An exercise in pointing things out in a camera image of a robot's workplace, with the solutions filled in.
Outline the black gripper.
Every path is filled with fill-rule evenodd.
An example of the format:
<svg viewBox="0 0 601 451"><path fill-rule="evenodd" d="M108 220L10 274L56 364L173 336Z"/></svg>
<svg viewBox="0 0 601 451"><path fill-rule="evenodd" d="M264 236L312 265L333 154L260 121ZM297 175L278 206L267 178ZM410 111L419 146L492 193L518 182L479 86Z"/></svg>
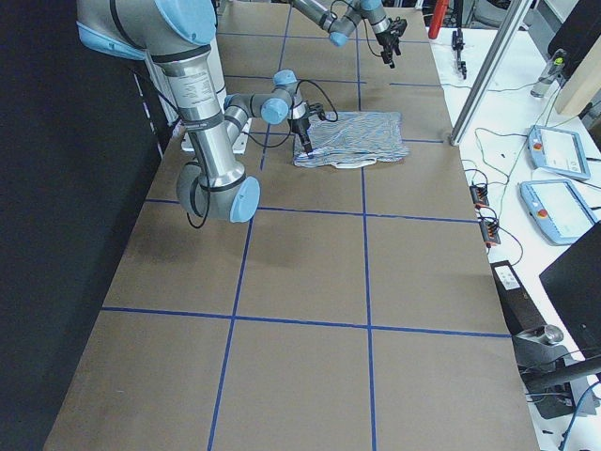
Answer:
<svg viewBox="0 0 601 451"><path fill-rule="evenodd" d="M311 127L309 117L303 116L292 118L289 120L289 126L290 130L299 137L303 151L306 154L311 154L313 152L313 147L308 134Z"/></svg>
<svg viewBox="0 0 601 451"><path fill-rule="evenodd" d="M380 56L384 64L390 69L395 68L393 56L401 54L400 37L403 33L404 31L401 29L391 28L376 34L378 44L381 46Z"/></svg>

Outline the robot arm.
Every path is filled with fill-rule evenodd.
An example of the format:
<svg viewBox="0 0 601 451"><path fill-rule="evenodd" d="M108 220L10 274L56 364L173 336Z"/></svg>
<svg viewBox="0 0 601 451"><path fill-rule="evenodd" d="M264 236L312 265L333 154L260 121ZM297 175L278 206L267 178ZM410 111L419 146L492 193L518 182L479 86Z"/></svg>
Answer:
<svg viewBox="0 0 601 451"><path fill-rule="evenodd" d="M161 67L191 138L195 159L177 180L177 197L189 214L244 223L259 204L260 186L247 175L232 146L251 117L288 121L305 151L309 105L290 70L273 77L268 94L234 94L219 101L208 58L216 34L209 1L80 1L77 25L88 48L121 58L149 55Z"/></svg>
<svg viewBox="0 0 601 451"><path fill-rule="evenodd" d="M383 63L391 69L395 68L393 56L401 55L400 38L405 33L408 23L400 17L391 19L381 1L344 1L347 9L342 15L333 11L335 1L329 8L311 0L287 3L326 32L330 41L337 47L344 46L361 23L369 24L381 46L379 56Z"/></svg>

